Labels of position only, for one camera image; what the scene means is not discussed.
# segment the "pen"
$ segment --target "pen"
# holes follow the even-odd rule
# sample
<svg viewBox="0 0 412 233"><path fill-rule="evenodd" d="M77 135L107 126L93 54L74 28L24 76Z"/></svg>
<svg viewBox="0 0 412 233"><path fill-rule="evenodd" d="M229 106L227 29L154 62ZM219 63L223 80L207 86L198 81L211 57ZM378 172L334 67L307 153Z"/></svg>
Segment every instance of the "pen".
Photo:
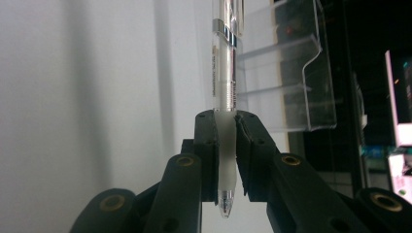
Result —
<svg viewBox="0 0 412 233"><path fill-rule="evenodd" d="M243 27L243 0L213 2L213 97L219 136L218 204L228 218L236 186L236 47Z"/></svg>

